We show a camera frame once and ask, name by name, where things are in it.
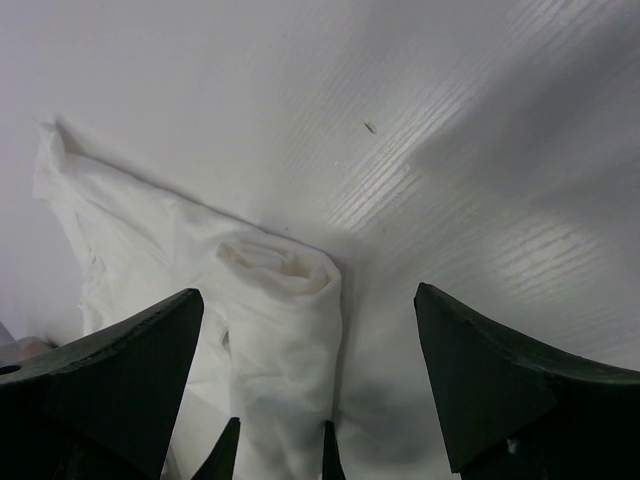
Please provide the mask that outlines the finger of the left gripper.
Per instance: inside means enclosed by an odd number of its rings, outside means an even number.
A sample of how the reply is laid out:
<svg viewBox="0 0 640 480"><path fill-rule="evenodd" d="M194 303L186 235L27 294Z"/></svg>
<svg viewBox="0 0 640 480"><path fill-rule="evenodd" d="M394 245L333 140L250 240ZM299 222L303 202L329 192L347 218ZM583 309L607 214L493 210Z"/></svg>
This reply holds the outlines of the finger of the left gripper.
<svg viewBox="0 0 640 480"><path fill-rule="evenodd" d="M213 450L192 477L193 480L233 479L240 429L240 419L230 418Z"/></svg>
<svg viewBox="0 0 640 480"><path fill-rule="evenodd" d="M340 452L336 437L335 425L332 421L326 421L324 426L322 479L346 479L340 460Z"/></svg>

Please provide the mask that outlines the white printed t-shirt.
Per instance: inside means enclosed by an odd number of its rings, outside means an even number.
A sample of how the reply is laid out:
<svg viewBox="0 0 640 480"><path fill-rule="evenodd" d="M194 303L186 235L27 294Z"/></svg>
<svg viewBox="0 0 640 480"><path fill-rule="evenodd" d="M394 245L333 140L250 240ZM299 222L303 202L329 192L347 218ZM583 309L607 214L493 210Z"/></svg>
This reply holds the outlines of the white printed t-shirt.
<svg viewBox="0 0 640 480"><path fill-rule="evenodd" d="M85 333L186 288L204 300L170 451L177 476L240 421L238 479L317 479L342 337L341 275L323 252L73 153L39 128L33 195L79 262Z"/></svg>

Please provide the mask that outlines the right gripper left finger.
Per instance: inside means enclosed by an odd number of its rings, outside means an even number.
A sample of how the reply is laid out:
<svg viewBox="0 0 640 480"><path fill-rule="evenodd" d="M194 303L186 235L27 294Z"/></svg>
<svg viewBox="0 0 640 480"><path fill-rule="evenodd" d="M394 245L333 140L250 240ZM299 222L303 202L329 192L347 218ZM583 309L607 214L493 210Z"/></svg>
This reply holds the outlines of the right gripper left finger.
<svg viewBox="0 0 640 480"><path fill-rule="evenodd" d="M199 337L186 289L1 368L4 479L157 479Z"/></svg>

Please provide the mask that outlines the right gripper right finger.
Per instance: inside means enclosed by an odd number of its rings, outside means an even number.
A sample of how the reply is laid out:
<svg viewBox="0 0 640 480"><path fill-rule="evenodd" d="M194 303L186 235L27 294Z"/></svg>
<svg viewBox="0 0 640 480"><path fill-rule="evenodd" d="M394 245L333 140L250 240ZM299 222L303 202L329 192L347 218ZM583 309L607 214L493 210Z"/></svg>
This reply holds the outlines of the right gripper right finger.
<svg viewBox="0 0 640 480"><path fill-rule="evenodd" d="M544 344L433 285L419 285L414 308L453 472L638 478L638 372Z"/></svg>

